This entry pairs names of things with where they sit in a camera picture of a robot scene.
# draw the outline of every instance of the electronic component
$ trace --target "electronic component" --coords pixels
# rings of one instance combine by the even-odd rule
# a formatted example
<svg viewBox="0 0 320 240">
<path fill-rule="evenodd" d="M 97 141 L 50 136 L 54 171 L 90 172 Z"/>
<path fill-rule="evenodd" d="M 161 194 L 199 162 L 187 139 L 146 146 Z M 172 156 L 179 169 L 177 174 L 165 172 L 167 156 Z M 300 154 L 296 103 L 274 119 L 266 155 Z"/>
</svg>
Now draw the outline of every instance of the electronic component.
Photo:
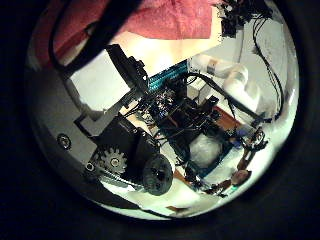
<svg viewBox="0 0 320 240">
<path fill-rule="evenodd" d="M 255 18 L 254 15 L 263 18 L 272 17 L 272 10 L 263 0 L 225 0 L 219 8 L 222 18 L 222 37 L 235 38 L 237 31 Z"/>
<path fill-rule="evenodd" d="M 187 71 L 188 71 L 188 63 L 187 63 L 187 60 L 185 60 L 152 76 L 150 78 L 149 88 L 151 91 L 157 90 L 168 79 L 175 79 L 181 76 L 182 73 L 185 73 Z"/>
</svg>

